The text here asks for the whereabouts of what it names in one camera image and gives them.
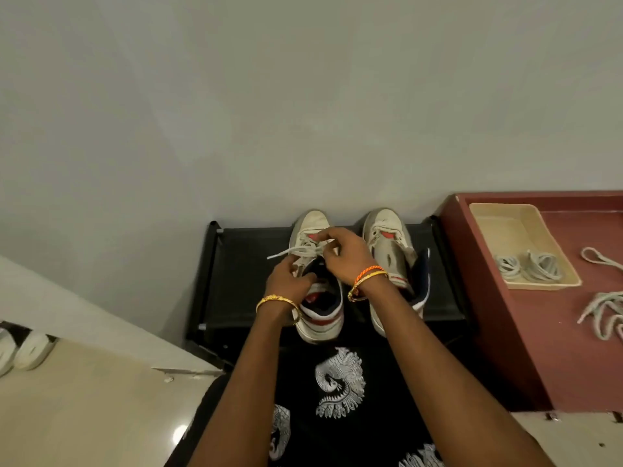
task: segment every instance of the hand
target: hand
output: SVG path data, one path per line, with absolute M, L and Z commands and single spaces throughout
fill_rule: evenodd
M 279 295 L 297 305 L 301 304 L 312 284 L 316 282 L 316 274 L 310 272 L 302 277 L 294 277 L 292 264 L 296 259 L 297 256 L 289 255 L 275 266 L 266 281 L 264 296 Z
M 370 254 L 366 242 L 346 228 L 327 228 L 316 237 L 316 240 L 333 239 L 324 247 L 323 256 L 326 267 L 342 282 L 352 285 L 357 276 L 366 268 L 378 265 Z M 333 249 L 340 247 L 339 255 Z

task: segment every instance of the beige plastic container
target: beige plastic container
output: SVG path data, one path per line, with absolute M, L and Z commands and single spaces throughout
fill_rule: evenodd
M 530 250 L 548 252 L 557 258 L 563 279 L 553 283 L 536 283 L 520 276 L 505 281 L 512 290 L 562 290 L 580 286 L 582 280 L 565 253 L 549 233 L 541 213 L 534 205 L 510 203 L 472 203 L 471 214 L 476 218 L 487 247 L 495 256 L 520 257 Z

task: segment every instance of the black fabric shelf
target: black fabric shelf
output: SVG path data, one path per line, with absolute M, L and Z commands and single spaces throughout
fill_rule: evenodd
M 460 277 L 436 217 L 408 225 L 417 251 L 431 249 L 431 295 L 424 320 L 442 342 L 468 331 L 467 305 Z M 291 228 L 225 228 L 208 226 L 188 324 L 187 339 L 225 363 L 233 364 L 255 319 L 266 278 L 279 259 L 267 260 L 288 247 Z M 306 344 L 295 328 L 284 328 L 281 346 Z M 370 322 L 368 303 L 345 298 L 345 323 L 332 345 L 387 344 Z

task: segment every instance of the gold bangle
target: gold bangle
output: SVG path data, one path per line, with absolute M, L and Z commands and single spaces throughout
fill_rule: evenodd
M 385 275 L 386 277 L 389 278 L 389 274 L 387 274 L 387 272 L 385 272 L 385 270 L 378 270 L 376 272 L 372 272 L 369 273 L 368 275 L 366 275 L 365 277 L 363 277 L 359 282 L 357 282 L 356 284 L 353 285 L 353 287 L 351 288 L 351 290 L 348 292 L 348 299 L 349 301 L 352 301 L 353 303 L 355 303 L 356 301 L 364 301 L 367 300 L 368 297 L 367 296 L 363 296 L 361 298 L 356 298 L 354 297 L 354 292 L 357 290 L 357 287 L 359 285 L 361 285 L 363 282 L 365 282 L 367 279 L 372 278 L 374 276 L 377 275 Z
M 257 313 L 257 310 L 260 308 L 260 306 L 262 306 L 267 301 L 284 301 L 285 303 L 290 303 L 294 307 L 294 309 L 297 310 L 297 317 L 291 324 L 289 324 L 289 326 L 294 326 L 301 319 L 301 310 L 299 306 L 296 303 L 294 303 L 292 300 L 287 299 L 284 296 L 280 296 L 280 295 L 269 295 L 269 296 L 265 296 L 264 298 L 262 298 L 259 301 L 259 303 L 255 306 L 255 312 Z

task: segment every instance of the unlaced sneaker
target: unlaced sneaker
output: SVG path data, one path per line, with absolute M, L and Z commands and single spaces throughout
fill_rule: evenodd
M 289 248 L 268 257 L 272 259 L 293 254 L 299 258 L 293 264 L 295 271 L 292 275 L 300 277 L 309 272 L 316 274 L 318 279 L 301 303 L 301 317 L 296 323 L 299 335 L 312 344 L 338 337 L 344 324 L 342 285 L 326 268 L 322 257 L 327 241 L 315 241 L 316 235 L 330 226 L 322 211 L 308 211 L 294 224 Z M 298 317 L 294 309 L 292 316 L 295 319 Z
M 389 281 L 422 317 L 431 291 L 431 250 L 426 248 L 416 253 L 407 227 L 394 211 L 387 208 L 369 212 L 363 225 L 363 239 L 372 256 L 389 274 Z M 375 330 L 385 336 L 372 303 L 370 316 Z

